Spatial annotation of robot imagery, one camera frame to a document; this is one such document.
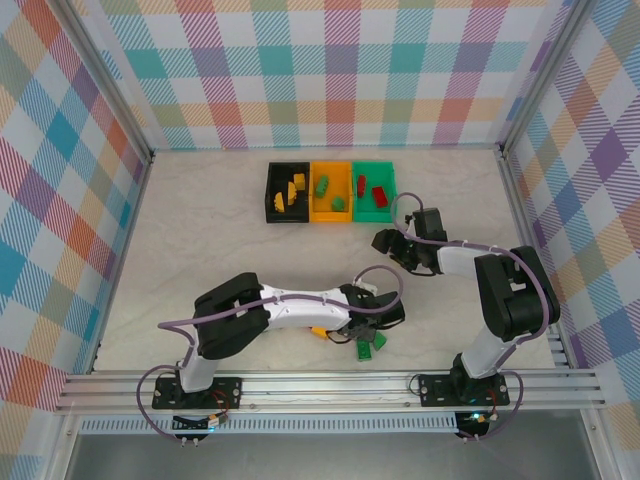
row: plaid wall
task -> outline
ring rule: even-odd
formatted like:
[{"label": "plaid wall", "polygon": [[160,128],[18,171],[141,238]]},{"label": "plaid wall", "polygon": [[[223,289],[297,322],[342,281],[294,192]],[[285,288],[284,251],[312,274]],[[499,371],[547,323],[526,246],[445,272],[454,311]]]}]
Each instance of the plaid wall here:
[{"label": "plaid wall", "polygon": [[154,145],[193,149],[495,143],[562,0],[74,3]]},{"label": "plaid wall", "polygon": [[143,163],[45,1],[0,12],[0,479],[25,480],[89,353]]},{"label": "plaid wall", "polygon": [[527,94],[531,90],[532,85],[538,78],[538,72],[542,64],[547,59],[547,56],[551,52],[551,46],[553,45],[554,40],[558,36],[560,29],[564,25],[569,12],[571,11],[571,7],[576,2],[576,0],[563,0],[556,17],[551,24],[551,28],[549,28],[546,37],[544,38],[544,42],[542,42],[542,46],[538,53],[536,54],[536,58],[531,63],[529,67],[529,71],[527,75],[520,85],[520,89],[518,90],[518,95],[511,105],[511,109],[509,110],[509,114],[507,115],[507,120],[504,122],[502,126],[502,130],[500,130],[500,134],[498,135],[498,142],[503,143],[506,139],[509,130],[511,129],[511,125],[513,125],[513,120],[516,118],[516,115],[520,111],[520,107],[522,106],[522,102],[527,97]]},{"label": "plaid wall", "polygon": [[583,367],[640,477],[640,0],[601,0],[512,161]]}]

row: white arm segment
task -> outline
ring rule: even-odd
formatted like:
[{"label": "white arm segment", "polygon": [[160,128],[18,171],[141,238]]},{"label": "white arm segment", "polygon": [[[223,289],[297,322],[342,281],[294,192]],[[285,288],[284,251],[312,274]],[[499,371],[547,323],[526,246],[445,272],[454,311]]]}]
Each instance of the white arm segment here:
[{"label": "white arm segment", "polygon": [[[324,292],[299,292],[281,290],[263,285],[260,298],[281,297],[290,294],[313,295],[349,304],[347,297],[338,288]],[[349,311],[333,305],[322,304],[312,300],[287,300],[269,303],[264,306],[271,316],[268,330],[286,327],[320,327],[327,330],[339,330],[349,323]]]},{"label": "white arm segment", "polygon": [[476,280],[474,259],[491,252],[464,247],[442,247],[438,250],[438,265],[445,275],[460,275]]},{"label": "white arm segment", "polygon": [[473,343],[462,352],[462,364],[471,378],[485,378],[498,373],[496,362],[515,340],[503,342],[485,325]]},{"label": "white arm segment", "polygon": [[[461,275],[476,280],[475,258],[490,252],[463,247],[442,247],[438,250],[440,270],[448,275]],[[498,371],[496,362],[513,345],[504,343],[485,325],[473,343],[462,352],[462,364],[471,378],[485,378]]]},{"label": "white arm segment", "polygon": [[186,393],[199,392],[211,386],[220,360],[207,360],[198,355],[198,335],[194,336],[196,346],[187,366],[180,370],[180,385]]},{"label": "white arm segment", "polygon": [[[281,290],[263,285],[260,298],[281,297],[292,293],[313,295],[337,300],[348,304],[346,295],[340,289],[333,288],[324,292],[301,292]],[[312,300],[286,300],[264,305],[271,316],[267,330],[285,327],[321,327],[327,330],[339,330],[349,323],[349,311],[333,305],[323,305]],[[180,384],[186,393],[199,392],[211,386],[220,360],[206,360],[198,355],[198,335],[196,346],[186,368],[180,371]]]}]

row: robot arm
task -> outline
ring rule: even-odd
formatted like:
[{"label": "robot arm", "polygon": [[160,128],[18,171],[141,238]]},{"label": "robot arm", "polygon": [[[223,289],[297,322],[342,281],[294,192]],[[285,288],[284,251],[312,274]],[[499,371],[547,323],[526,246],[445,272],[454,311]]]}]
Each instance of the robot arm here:
[{"label": "robot arm", "polygon": [[[447,241],[438,209],[418,210],[405,219],[407,226],[414,221],[417,237]],[[381,253],[389,253],[409,272],[421,265],[434,274],[477,280],[485,326],[474,342],[456,356],[450,371],[455,395],[462,404],[471,404],[486,395],[487,389],[500,380],[498,370],[513,354],[518,340],[542,327],[542,304],[532,280],[507,255],[422,244],[405,238],[398,230],[382,230],[372,246]],[[557,322],[560,304],[535,250],[523,246],[511,253],[533,271],[549,307],[549,325]]]},{"label": "robot arm", "polygon": [[[263,285],[255,273],[242,273],[195,301],[195,317],[204,317],[248,304],[255,300],[280,298],[285,295],[322,297],[360,308],[379,308],[397,296],[390,292],[376,296],[375,287],[357,283],[345,284],[322,292],[288,291]],[[267,303],[251,308],[242,315],[196,327],[194,353],[180,372],[186,393],[211,386],[221,359],[242,351],[265,330],[286,327],[322,327],[349,339],[373,341],[377,329],[387,329],[404,321],[404,308],[398,302],[390,310],[376,315],[360,314],[318,301],[296,299]]]}]

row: white marble surface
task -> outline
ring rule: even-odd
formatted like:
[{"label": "white marble surface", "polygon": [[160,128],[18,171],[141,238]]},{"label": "white marble surface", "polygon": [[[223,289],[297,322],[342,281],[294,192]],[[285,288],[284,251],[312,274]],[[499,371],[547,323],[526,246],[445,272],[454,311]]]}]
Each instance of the white marble surface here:
[{"label": "white marble surface", "polygon": [[[349,282],[364,267],[393,265],[371,246],[380,224],[274,224],[264,219],[269,161],[391,160],[398,191],[440,209],[450,239],[504,247],[517,236],[493,152],[488,150],[306,149],[160,153],[129,248],[96,369],[143,369],[174,363],[184,340],[160,321],[190,318],[196,297],[243,271],[285,289],[321,290]],[[416,207],[401,203],[400,213]],[[334,345],[307,329],[262,334],[222,369],[354,370],[449,368],[483,325],[477,285],[461,277],[405,279],[404,324],[385,332],[370,362],[355,345]],[[384,272],[366,277],[395,289]],[[508,362],[552,368],[546,339]]]}]

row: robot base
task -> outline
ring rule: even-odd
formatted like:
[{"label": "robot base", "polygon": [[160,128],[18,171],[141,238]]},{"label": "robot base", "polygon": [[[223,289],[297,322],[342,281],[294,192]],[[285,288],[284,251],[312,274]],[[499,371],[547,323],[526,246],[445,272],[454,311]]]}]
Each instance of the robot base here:
[{"label": "robot base", "polygon": [[[178,376],[158,377],[151,402],[154,410],[237,410],[242,397],[242,379],[239,377],[214,378],[206,390],[185,393]],[[217,395],[222,404],[213,395]]]},{"label": "robot base", "polygon": [[494,400],[489,391],[495,395],[496,406],[509,405],[509,392],[502,375],[495,375],[483,380],[487,380],[487,382],[482,387],[482,394],[477,395],[471,402],[463,402],[460,400],[451,375],[420,375],[418,377],[420,405],[423,407],[468,407],[470,405],[493,407]]}]

